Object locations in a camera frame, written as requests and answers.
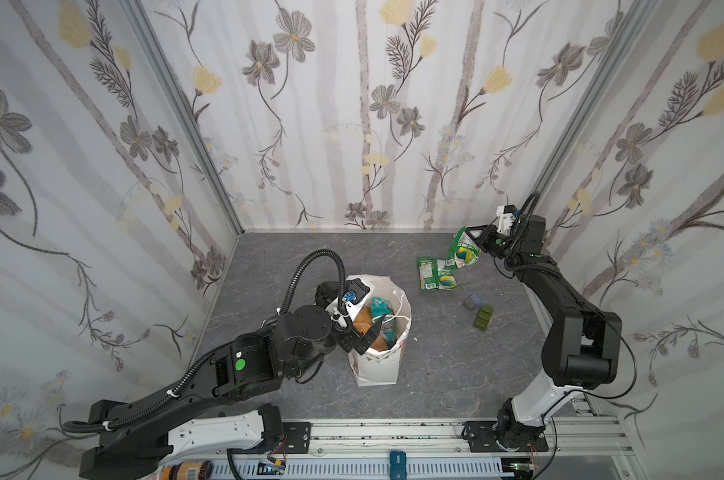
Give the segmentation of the cartoon animal paper bag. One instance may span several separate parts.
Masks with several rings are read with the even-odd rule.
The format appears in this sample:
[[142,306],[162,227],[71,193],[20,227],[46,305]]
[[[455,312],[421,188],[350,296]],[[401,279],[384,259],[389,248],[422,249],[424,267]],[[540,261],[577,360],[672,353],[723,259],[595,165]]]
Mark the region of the cartoon animal paper bag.
[[371,347],[364,353],[353,348],[349,354],[355,381],[360,387],[394,385],[398,381],[407,342],[411,337],[412,309],[409,299],[390,277],[362,274],[351,275],[349,280],[357,280],[356,286],[369,289],[364,296],[358,294],[349,306],[355,321],[363,314],[363,322],[372,324],[375,299],[379,299],[390,311],[390,314],[384,316],[381,333]]

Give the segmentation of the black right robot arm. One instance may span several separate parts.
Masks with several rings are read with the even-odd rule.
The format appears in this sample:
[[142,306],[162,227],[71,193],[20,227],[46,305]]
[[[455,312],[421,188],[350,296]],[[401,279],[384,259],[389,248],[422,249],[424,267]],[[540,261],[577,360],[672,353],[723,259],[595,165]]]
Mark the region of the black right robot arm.
[[615,400],[630,393],[638,380],[616,395],[594,391],[613,383],[620,353],[629,345],[622,336],[622,319],[587,300],[565,278],[559,266],[543,253],[546,220],[533,213],[540,194],[531,194],[522,207],[506,205],[486,225],[468,227],[472,241],[540,300],[552,323],[542,353],[542,370],[520,394],[505,401],[492,434],[498,446],[517,451],[538,439],[547,419],[573,394]]

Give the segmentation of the green yellow snack packet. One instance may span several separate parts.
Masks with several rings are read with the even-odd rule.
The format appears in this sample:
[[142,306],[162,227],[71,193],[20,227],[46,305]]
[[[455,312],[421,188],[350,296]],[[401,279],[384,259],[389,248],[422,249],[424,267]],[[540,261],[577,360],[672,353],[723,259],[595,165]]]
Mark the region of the green yellow snack packet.
[[462,227],[453,237],[449,249],[449,258],[454,269],[461,269],[475,264],[481,250],[471,237],[467,227]]

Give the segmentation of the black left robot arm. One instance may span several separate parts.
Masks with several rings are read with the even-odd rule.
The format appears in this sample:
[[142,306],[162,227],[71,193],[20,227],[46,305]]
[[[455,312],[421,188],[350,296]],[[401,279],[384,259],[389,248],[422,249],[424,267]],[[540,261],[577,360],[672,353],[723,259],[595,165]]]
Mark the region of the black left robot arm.
[[[292,308],[308,266],[328,257],[338,278],[317,287],[311,305]],[[95,447],[81,459],[84,479],[138,479],[191,445],[191,423],[215,407],[234,405],[281,388],[286,380],[305,384],[319,373],[336,348],[365,353],[381,331],[375,322],[362,332],[354,325],[375,287],[350,279],[341,257],[319,249],[307,255],[288,285],[278,314],[256,331],[242,334],[203,354],[183,376],[134,402],[101,400],[85,422],[67,421],[69,434],[94,434]]]

